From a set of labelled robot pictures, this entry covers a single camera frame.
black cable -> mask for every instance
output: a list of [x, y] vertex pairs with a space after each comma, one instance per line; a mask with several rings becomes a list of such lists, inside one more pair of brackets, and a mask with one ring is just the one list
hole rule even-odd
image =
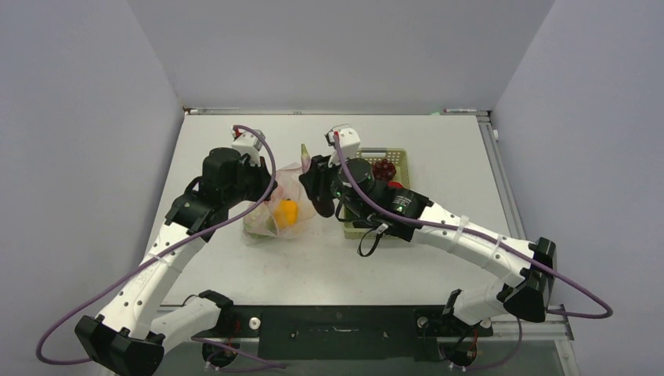
[[446, 360], [448, 358], [447, 354], [456, 353], [457, 350], [459, 349], [459, 346], [461, 345], [461, 342], [463, 342], [464, 339], [466, 339], [468, 337], [468, 335], [470, 335], [470, 333], [472, 333], [475, 329], [477, 329], [478, 326], [479, 326], [479, 323], [469, 327], [468, 330], [466, 331], [466, 333], [464, 333], [464, 335], [461, 338], [459, 338], [459, 341], [456, 341], [456, 343], [454, 344], [454, 347], [452, 347], [452, 349], [450, 351], [447, 352], [445, 350], [442, 350], [443, 358], [441, 360]]
[[366, 254], [362, 253], [362, 242], [364, 241], [364, 238], [366, 235], [369, 235], [370, 232], [378, 230], [378, 227], [374, 227], [373, 229], [367, 231], [362, 235], [362, 239], [359, 240], [359, 244], [357, 244], [357, 254], [360, 255], [360, 257], [369, 257], [374, 254], [376, 251], [376, 248], [378, 247], [378, 243], [381, 241], [381, 238], [383, 237], [383, 233], [378, 233], [376, 234], [376, 239], [373, 240], [373, 245], [371, 245], [371, 249], [369, 252]]
[[357, 221], [358, 219], [346, 219], [346, 218], [341, 218], [341, 208], [344, 206], [344, 197], [341, 196], [339, 199], [339, 203], [337, 204], [337, 208], [334, 210], [334, 217], [337, 219], [339, 222], [354, 222]]
[[196, 298], [197, 296], [198, 296], [198, 295], [196, 295], [196, 294], [191, 294], [191, 295], [187, 296], [187, 297], [185, 298], [185, 301], [182, 302], [182, 307], [184, 307], [184, 306], [186, 305], [186, 303], [189, 301], [189, 299], [191, 299], [191, 298]]

cable tie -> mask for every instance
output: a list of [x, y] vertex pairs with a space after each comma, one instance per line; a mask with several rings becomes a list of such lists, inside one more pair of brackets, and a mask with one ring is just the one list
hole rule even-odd
[[384, 233], [385, 230], [388, 229], [388, 227], [389, 227], [389, 226], [388, 226], [386, 223], [381, 224], [381, 225], [378, 226], [378, 228], [376, 229], [376, 235], [380, 235], [380, 234]]
[[457, 247], [457, 244], [459, 244], [459, 240], [461, 239], [461, 234], [464, 233], [464, 229], [466, 228], [466, 225], [470, 222], [470, 219], [466, 215], [461, 216], [461, 220], [459, 221], [459, 226], [456, 228], [456, 233], [454, 233], [454, 238], [452, 239], [452, 247], [449, 250], [449, 253], [454, 255], [454, 248]]
[[174, 271], [178, 272], [179, 274], [182, 274], [182, 271], [180, 269], [173, 266], [173, 262], [170, 262], [168, 260], [164, 260], [159, 255], [155, 255], [155, 254], [152, 254], [152, 253], [150, 253], [150, 255], [152, 256], [153, 259], [156, 259], [158, 262], [161, 262], [161, 263], [165, 264], [166, 266], [168, 266], [169, 268], [173, 269]]

yellow bell pepper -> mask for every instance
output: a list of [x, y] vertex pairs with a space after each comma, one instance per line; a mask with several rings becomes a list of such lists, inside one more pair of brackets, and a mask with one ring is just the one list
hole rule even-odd
[[298, 221], [298, 204], [295, 201], [282, 200], [272, 215], [279, 230], [293, 226]]

metal frame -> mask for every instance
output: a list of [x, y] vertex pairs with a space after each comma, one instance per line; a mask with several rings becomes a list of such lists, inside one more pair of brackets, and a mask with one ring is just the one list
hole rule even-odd
[[[325, 111], [325, 110], [242, 110], [240, 108], [190, 108], [185, 109], [187, 115], [240, 115], [240, 114], [262, 114], [262, 115], [324, 115], [324, 114], [376, 114], [375, 112], [362, 111]], [[404, 115], [404, 113], [379, 113], [379, 115]], [[507, 174], [503, 166], [502, 158], [494, 130], [490, 122], [488, 111], [475, 111], [463, 113], [440, 113], [434, 114], [440, 116], [458, 116], [474, 115], [478, 119], [479, 130], [482, 140], [485, 144], [489, 165], [496, 182], [496, 188], [500, 196], [500, 202], [503, 206], [503, 212], [507, 220], [508, 229], [512, 237], [525, 239], [525, 231], [521, 223], [521, 217], [518, 214], [517, 205], [511, 192], [510, 183], [507, 180]], [[173, 310], [172, 306], [162, 306], [160, 313], [167, 313]], [[547, 321], [541, 324], [532, 324], [522, 322], [524, 341], [553, 341], [558, 350], [561, 366], [566, 376], [579, 376], [579, 368], [576, 363], [576, 357], [572, 349], [571, 340], [573, 340], [572, 329], [566, 317], [549, 316]], [[516, 320], [509, 315], [499, 316], [493, 320], [494, 336], [483, 338], [487, 342], [513, 342], [518, 339], [518, 325]], [[227, 340], [227, 338], [210, 338], [218, 340]], [[256, 349], [259, 338], [237, 338], [236, 342], [255, 343]], [[438, 338], [439, 342], [449, 341], [449, 338]]]

screw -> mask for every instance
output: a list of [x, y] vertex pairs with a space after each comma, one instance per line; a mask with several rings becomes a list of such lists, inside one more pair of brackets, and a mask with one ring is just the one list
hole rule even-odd
[[249, 319], [249, 328], [251, 328], [251, 330], [256, 331], [260, 327], [261, 327], [261, 319], [257, 317], [252, 317]]
[[424, 329], [428, 326], [429, 326], [429, 319], [428, 318], [426, 318], [424, 316], [421, 316], [417, 319], [417, 327], [419, 327], [420, 329]]

